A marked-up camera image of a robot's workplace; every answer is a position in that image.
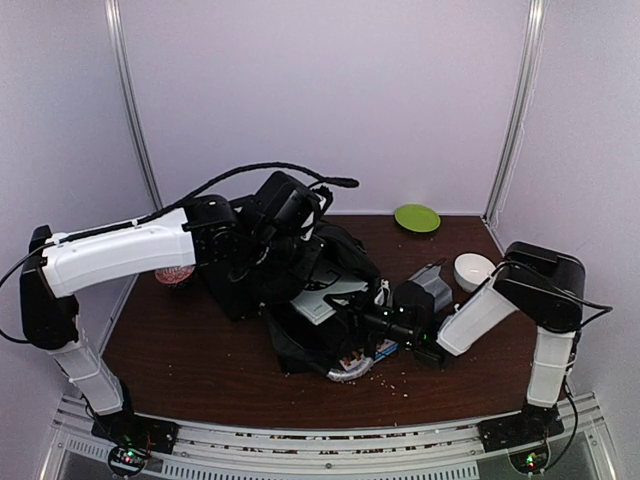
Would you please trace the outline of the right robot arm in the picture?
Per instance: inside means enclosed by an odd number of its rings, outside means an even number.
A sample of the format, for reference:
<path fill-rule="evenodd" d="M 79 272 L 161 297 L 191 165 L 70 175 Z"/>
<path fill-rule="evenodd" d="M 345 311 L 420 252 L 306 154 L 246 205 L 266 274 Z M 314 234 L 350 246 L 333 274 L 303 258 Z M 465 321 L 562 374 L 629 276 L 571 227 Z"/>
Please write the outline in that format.
<path fill-rule="evenodd" d="M 428 329 L 435 312 L 423 302 L 386 307 L 361 292 L 324 299 L 365 332 L 405 343 L 419 356 L 441 351 L 460 356 L 511 314 L 525 314 L 535 323 L 537 337 L 524 404 L 510 419 L 517 438 L 530 442 L 557 418 L 582 330 L 612 310 L 585 300 L 585 279 L 585 267 L 576 257 L 514 242 L 436 332 Z"/>

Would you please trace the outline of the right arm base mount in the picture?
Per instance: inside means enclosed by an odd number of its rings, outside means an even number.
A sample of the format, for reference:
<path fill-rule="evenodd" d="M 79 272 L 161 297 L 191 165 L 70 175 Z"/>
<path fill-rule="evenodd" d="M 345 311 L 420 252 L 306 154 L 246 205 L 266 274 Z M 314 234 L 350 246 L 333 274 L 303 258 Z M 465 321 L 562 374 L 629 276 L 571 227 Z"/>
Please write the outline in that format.
<path fill-rule="evenodd" d="M 519 474 L 536 475 L 551 466 L 549 439 L 565 431 L 556 406 L 524 406 L 521 411 L 477 424 L 486 453 L 505 450 Z"/>

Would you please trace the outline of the grey book letter G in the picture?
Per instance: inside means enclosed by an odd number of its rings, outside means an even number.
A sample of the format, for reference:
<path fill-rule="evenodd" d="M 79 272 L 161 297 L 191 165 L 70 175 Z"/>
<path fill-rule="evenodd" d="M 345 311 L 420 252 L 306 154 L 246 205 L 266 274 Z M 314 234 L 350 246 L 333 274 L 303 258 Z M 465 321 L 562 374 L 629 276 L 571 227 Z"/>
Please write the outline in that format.
<path fill-rule="evenodd" d="M 323 300 L 325 294 L 344 294 L 366 291 L 367 282 L 338 265 L 321 260 L 303 291 L 291 301 L 294 310 L 314 326 L 318 326 L 336 312 Z"/>

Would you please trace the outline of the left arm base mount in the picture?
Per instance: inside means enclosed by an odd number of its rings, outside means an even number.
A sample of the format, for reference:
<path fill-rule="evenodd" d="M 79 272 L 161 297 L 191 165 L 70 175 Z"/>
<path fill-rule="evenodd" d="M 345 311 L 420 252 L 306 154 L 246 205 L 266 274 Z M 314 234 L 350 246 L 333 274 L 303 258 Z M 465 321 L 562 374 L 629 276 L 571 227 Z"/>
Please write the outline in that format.
<path fill-rule="evenodd" d="M 116 434 L 106 430 L 97 420 L 93 422 L 91 434 L 113 444 L 106 463 L 117 476 L 137 475 L 148 465 L 153 453 L 173 452 L 179 431 L 177 423 L 146 417 L 139 418 L 138 422 L 138 430 L 130 434 Z"/>

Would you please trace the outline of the black backpack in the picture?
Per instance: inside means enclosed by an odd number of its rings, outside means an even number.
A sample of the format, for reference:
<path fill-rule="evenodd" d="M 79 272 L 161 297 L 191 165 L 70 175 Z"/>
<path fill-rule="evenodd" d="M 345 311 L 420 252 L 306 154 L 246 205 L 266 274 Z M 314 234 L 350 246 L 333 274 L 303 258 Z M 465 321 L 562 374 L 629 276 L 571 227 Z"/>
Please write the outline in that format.
<path fill-rule="evenodd" d="M 259 314 L 285 372 L 313 371 L 336 383 L 367 375 L 388 337 L 388 295 L 362 242 L 320 221 L 309 235 L 259 241 L 237 225 L 209 227 L 195 242 L 196 270 L 231 321 Z"/>

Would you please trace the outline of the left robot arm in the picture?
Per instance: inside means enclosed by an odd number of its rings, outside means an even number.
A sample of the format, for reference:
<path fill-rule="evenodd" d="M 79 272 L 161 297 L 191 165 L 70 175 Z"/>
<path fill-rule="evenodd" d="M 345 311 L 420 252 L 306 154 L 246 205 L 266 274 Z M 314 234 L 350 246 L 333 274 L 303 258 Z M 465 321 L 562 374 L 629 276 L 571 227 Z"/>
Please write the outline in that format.
<path fill-rule="evenodd" d="M 94 418 L 123 444 L 144 433 L 124 382 L 79 325 L 76 295 L 140 273 L 191 267 L 231 319 L 261 303 L 286 302 L 307 283 L 321 253 L 314 227 L 331 205 L 326 180 L 304 184 L 273 168 L 257 192 L 234 200 L 203 185 L 148 216 L 70 234 L 37 228 L 21 263 L 25 339 L 48 352 Z"/>

